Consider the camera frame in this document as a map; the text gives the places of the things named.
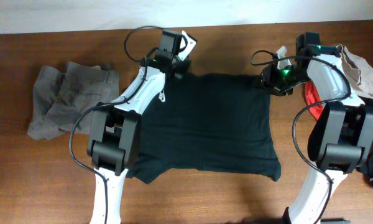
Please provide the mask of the dark green t-shirt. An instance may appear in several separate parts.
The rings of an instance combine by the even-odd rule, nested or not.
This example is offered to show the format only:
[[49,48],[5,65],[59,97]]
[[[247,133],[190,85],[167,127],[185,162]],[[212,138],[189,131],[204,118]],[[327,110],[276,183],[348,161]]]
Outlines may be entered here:
[[140,151],[127,173],[145,184],[170,169],[258,174],[281,165],[270,132],[270,95],[251,75],[187,73],[142,115]]

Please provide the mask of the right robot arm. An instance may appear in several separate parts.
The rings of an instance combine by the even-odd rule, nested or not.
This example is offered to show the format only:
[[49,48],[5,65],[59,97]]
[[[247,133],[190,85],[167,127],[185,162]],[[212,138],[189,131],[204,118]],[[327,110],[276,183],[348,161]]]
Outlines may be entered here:
[[282,216],[282,223],[321,223],[321,217],[338,185],[365,165],[373,147],[373,99],[363,99],[352,89],[337,48],[307,44],[298,55],[285,56],[281,48],[264,62],[261,83],[271,94],[285,96],[312,82],[323,112],[308,138],[308,175],[297,198]]

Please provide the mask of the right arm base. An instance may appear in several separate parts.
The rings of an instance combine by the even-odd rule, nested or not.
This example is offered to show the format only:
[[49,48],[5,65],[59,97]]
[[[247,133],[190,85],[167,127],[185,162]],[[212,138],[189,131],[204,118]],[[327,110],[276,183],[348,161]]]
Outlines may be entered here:
[[[281,224],[291,224],[289,217],[289,208],[287,207],[282,215]],[[324,219],[318,222],[319,224],[351,224],[350,220],[345,220],[343,218],[334,218],[334,219]]]

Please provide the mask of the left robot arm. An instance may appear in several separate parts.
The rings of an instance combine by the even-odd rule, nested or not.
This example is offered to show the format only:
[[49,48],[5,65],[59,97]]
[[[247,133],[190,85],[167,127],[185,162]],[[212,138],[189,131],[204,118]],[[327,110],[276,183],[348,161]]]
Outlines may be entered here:
[[96,178],[91,223],[120,223],[124,181],[140,148],[142,114],[154,97],[164,101],[168,78],[190,66],[190,50],[145,57],[130,86],[110,103],[93,109],[87,154]]

